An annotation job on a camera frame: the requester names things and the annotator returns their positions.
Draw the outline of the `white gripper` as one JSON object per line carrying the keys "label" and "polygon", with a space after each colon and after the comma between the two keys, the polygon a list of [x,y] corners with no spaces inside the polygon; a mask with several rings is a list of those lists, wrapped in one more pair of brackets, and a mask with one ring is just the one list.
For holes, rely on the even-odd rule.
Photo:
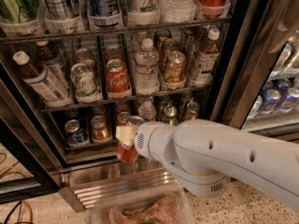
{"label": "white gripper", "polygon": [[137,153],[149,160],[160,159],[169,134],[170,126],[158,121],[145,122],[138,128],[132,126],[116,128],[116,138],[120,142],[131,147],[135,141]]}

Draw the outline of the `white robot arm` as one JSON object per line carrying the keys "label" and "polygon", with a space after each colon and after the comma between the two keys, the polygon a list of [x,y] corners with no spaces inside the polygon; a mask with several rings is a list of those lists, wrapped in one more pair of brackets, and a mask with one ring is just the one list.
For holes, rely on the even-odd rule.
{"label": "white robot arm", "polygon": [[116,137],[196,196],[220,196],[235,178],[299,211],[298,144],[204,119],[119,126]]}

